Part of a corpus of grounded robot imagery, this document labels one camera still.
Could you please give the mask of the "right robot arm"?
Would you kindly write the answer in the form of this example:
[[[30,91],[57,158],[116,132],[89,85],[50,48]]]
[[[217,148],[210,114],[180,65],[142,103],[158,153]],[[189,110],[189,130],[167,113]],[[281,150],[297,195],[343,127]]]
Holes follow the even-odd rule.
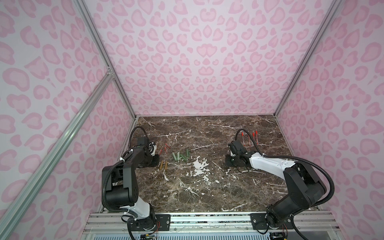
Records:
[[[255,169],[283,179],[287,194],[267,207],[263,224],[268,229],[282,227],[291,217],[329,201],[335,184],[319,165],[294,156],[270,156],[247,150],[240,141],[228,144],[226,155],[229,167]]]

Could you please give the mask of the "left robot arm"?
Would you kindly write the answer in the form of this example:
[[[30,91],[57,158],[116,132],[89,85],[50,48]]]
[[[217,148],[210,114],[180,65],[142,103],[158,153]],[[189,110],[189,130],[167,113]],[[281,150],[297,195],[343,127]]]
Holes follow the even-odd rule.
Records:
[[[157,167],[156,143],[139,137],[137,144],[126,151],[119,161],[102,170],[102,205],[111,213],[124,213],[127,221],[137,223],[144,230],[156,226],[154,207],[139,197],[137,168]]]

